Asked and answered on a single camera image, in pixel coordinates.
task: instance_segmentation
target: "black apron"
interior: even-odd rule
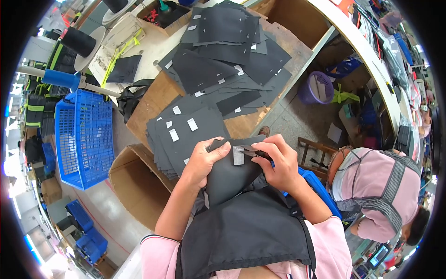
[[[314,274],[310,233],[291,211],[283,194],[267,186],[199,213],[178,248],[175,278],[208,279],[215,271],[291,260]]]

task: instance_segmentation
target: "hand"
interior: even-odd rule
[[[286,144],[280,134],[267,137],[263,142],[254,143],[252,147],[267,152],[274,161],[273,168],[270,161],[265,158],[251,159],[262,167],[266,181],[278,190],[291,193],[301,178],[297,169],[297,152]]]
[[[231,150],[231,144],[226,142],[212,152],[207,152],[207,147],[210,146],[215,139],[222,140],[223,137],[215,137],[197,143],[189,158],[189,162],[187,162],[186,167],[183,170],[180,180],[185,179],[188,185],[192,187],[197,186],[198,190],[206,186],[207,175],[211,172],[214,163],[228,155]]]

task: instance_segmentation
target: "left hand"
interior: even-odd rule
[[[207,175],[211,172],[214,163],[226,155],[231,150],[231,144],[226,142],[221,147],[212,152],[207,152],[207,147],[215,140],[222,140],[223,137],[215,137],[210,140],[197,143],[192,152],[189,162],[183,170],[180,180],[186,181],[191,187],[197,187],[199,190],[207,184]]]

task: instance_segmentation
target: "wooden chair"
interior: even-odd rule
[[[305,138],[299,137],[297,139],[297,144],[301,146],[301,142],[305,144],[304,145],[305,146],[305,150],[304,150],[304,154],[303,154],[303,157],[302,157],[302,160],[301,160],[299,166],[301,168],[303,168],[304,170],[309,170],[309,171],[314,172],[314,174],[317,177],[320,177],[323,180],[326,180],[327,179],[327,172],[328,172],[328,170],[325,170],[324,168],[321,167],[321,165],[323,165],[323,163],[324,163],[325,154],[329,154],[330,158],[331,158],[332,154],[335,153],[336,151],[338,151],[338,149],[334,148],[334,147],[323,145],[322,143],[312,142],[312,141],[309,141],[309,140],[307,140]],[[318,149],[318,150],[322,151],[321,161],[320,162],[316,162],[316,160],[313,161],[314,163],[319,165],[318,167],[306,167],[305,166],[305,159],[306,159],[306,155],[307,155],[309,146],[314,147],[315,149]]]

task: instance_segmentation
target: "foot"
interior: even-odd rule
[[[266,137],[269,137],[269,127],[263,126],[259,131],[259,135],[265,135]]]

